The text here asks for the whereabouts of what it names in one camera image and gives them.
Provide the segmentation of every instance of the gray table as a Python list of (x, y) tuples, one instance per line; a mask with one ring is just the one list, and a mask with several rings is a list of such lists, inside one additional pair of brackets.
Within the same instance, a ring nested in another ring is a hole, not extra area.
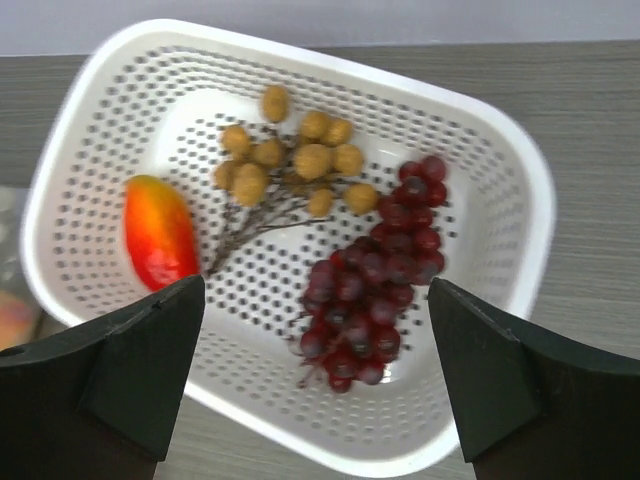
[[(558, 225), (533, 320), (640, 358), (640, 42), (335, 49), (479, 97), (536, 138)], [(0, 59), (0, 183), (27, 185), (80, 57)], [(162, 480), (344, 478), (185, 399)], [(414, 479), (471, 479), (456, 453)]]

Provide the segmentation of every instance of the red yellow mango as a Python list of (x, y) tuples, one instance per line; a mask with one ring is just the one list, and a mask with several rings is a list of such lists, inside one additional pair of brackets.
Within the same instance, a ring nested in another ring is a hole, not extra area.
[(199, 273), (189, 208), (168, 183), (150, 175), (129, 179), (124, 230), (133, 268), (151, 291)]

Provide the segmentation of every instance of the white plastic basket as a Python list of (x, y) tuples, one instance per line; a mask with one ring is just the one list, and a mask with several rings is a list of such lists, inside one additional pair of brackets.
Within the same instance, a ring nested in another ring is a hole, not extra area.
[[(296, 115), (349, 118), (368, 157), (365, 176), (389, 191), (400, 162), (439, 152), (450, 199), (436, 219), (444, 277), (521, 317), (532, 308), (555, 223), (542, 155), (511, 119), (480, 101), (319, 53), (171, 20), (107, 41), (75, 81), (31, 190), (22, 250), (42, 305), (69, 326), (147, 294), (123, 248), (123, 182), (168, 179), (188, 199), (203, 265), (220, 228), (210, 184), (218, 130), (263, 123), (266, 84), (291, 92)], [(207, 309), (186, 393), (341, 472), (408, 474), (458, 444), (430, 328), (426, 289), (402, 320), (405, 350), (386, 383), (336, 396), (304, 374), (281, 335), (297, 312), (311, 260), (377, 220), (341, 209), (324, 226), (267, 233), (207, 282)]]

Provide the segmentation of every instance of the grape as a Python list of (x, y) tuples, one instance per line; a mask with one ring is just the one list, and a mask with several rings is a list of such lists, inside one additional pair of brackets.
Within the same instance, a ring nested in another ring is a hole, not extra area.
[(378, 242), (376, 242), (373, 238), (365, 236), (356, 238), (353, 244), (362, 248), (367, 253), (375, 252), (379, 247)]
[(373, 347), (369, 342), (352, 343), (351, 350), (358, 358), (369, 358), (373, 355)]
[(358, 363), (347, 348), (340, 348), (329, 356), (327, 362), (329, 375), (338, 378), (353, 378), (356, 375)]
[(427, 205), (432, 208), (444, 205), (447, 200), (447, 187), (443, 183), (434, 183), (429, 187), (427, 194)]
[(379, 360), (366, 360), (362, 362), (356, 378), (367, 385), (377, 385), (384, 377), (384, 363)]
[(349, 319), (345, 336), (351, 345), (368, 343), (371, 336), (372, 320), (366, 312), (357, 312)]
[(325, 303), (333, 297), (333, 290), (327, 290), (326, 288), (310, 285), (304, 293), (304, 297), (312, 302)]
[(425, 181), (429, 183), (438, 183), (444, 180), (447, 176), (447, 165), (440, 157), (435, 155), (429, 155), (422, 159), (421, 163), (421, 176)]
[(382, 243), (382, 240), (384, 240), (384, 237), (386, 236), (386, 234), (387, 233), (382, 223), (377, 224), (369, 232), (369, 235), (371, 236), (371, 238), (373, 238), (378, 243)]
[(349, 308), (344, 302), (338, 302), (327, 309), (324, 316), (325, 322), (331, 327), (341, 329), (348, 324)]
[(300, 351), (305, 358), (313, 360), (327, 349), (327, 336), (320, 329), (311, 329), (300, 337)]
[(391, 363), (391, 362), (395, 362), (398, 359), (398, 354), (377, 352), (375, 354), (375, 358), (382, 363)]
[(327, 314), (327, 304), (321, 304), (320, 307), (313, 313), (311, 322), (309, 322), (309, 330), (324, 331), (327, 334), (331, 333), (332, 328), (325, 321), (325, 315)]
[(376, 210), (380, 216), (386, 212), (392, 204), (394, 204), (396, 200), (391, 195), (385, 195), (384, 197), (380, 197), (378, 199), (378, 203), (376, 204)]
[(379, 253), (367, 253), (362, 259), (360, 271), (367, 283), (379, 285), (387, 279), (387, 262)]
[(414, 285), (429, 285), (431, 280), (439, 273), (438, 265), (429, 255), (420, 255), (416, 259), (417, 273), (411, 279)]
[(305, 293), (305, 295), (303, 295), (303, 297), (302, 297), (302, 308), (304, 308), (311, 315), (315, 315), (323, 307), (324, 307), (324, 305), (322, 305), (321, 302), (315, 302), (315, 301), (311, 300), (309, 297), (307, 297), (306, 293)]
[(314, 302), (328, 302), (333, 296), (335, 281), (327, 272), (315, 272), (309, 276), (309, 286), (305, 296)]
[(427, 186), (419, 177), (408, 177), (398, 190), (396, 199), (403, 205), (421, 205), (427, 201)]
[(438, 250), (442, 240), (440, 240), (440, 235), (435, 230), (421, 228), (413, 234), (413, 243), (418, 250), (426, 253)]
[(311, 267), (311, 272), (309, 273), (309, 275), (313, 275), (314, 273), (318, 273), (318, 272), (325, 272), (325, 273), (329, 273), (330, 275), (333, 275), (334, 270), (335, 269), (333, 267), (333, 264), (329, 260), (320, 260), (313, 264), (313, 267)]
[(349, 245), (344, 249), (342, 258), (344, 262), (350, 267), (358, 267), (362, 262), (362, 259), (367, 254), (362, 247), (358, 245)]
[(414, 290), (411, 285), (389, 285), (387, 297), (398, 310), (404, 310), (413, 303)]
[(393, 254), (387, 259), (389, 280), (398, 285), (409, 283), (416, 274), (415, 261), (402, 254)]
[(397, 355), (400, 343), (402, 343), (402, 338), (392, 326), (380, 327), (373, 335), (373, 348), (376, 354)]
[(411, 228), (411, 212), (399, 203), (391, 204), (380, 216), (385, 229), (389, 231), (406, 232)]
[(429, 260), (436, 264), (436, 266), (438, 267), (438, 273), (444, 270), (446, 261), (442, 253), (440, 253), (439, 251), (429, 252), (427, 254), (427, 257), (429, 258)]
[(369, 305), (369, 315), (378, 325), (395, 325), (397, 313), (395, 305), (386, 298), (374, 298)]
[(364, 294), (364, 281), (355, 272), (342, 272), (338, 276), (336, 296), (344, 302), (354, 302)]
[(335, 393), (347, 393), (349, 390), (351, 390), (351, 384), (353, 383), (353, 380), (351, 380), (350, 378), (339, 378), (330, 374), (328, 383), (331, 390), (333, 390)]
[(336, 270), (343, 270), (344, 258), (342, 258), (342, 250), (336, 250), (329, 256), (329, 261), (336, 268)]
[(413, 253), (413, 241), (406, 233), (392, 233), (382, 241), (382, 248), (388, 253)]
[(333, 278), (333, 273), (330, 272), (313, 272), (309, 275), (309, 286), (319, 287), (326, 290), (333, 290), (336, 282)]
[(422, 165), (419, 162), (404, 162), (398, 169), (398, 180), (404, 182), (405, 178), (422, 173)]
[(420, 205), (411, 211), (414, 228), (430, 227), (433, 223), (433, 213), (428, 205)]

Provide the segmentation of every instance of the white wall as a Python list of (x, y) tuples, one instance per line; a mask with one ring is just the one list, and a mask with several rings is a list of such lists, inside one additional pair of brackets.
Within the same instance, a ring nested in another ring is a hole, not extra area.
[(0, 0), (0, 55), (87, 53), (160, 17), (304, 46), (640, 38), (640, 0)]

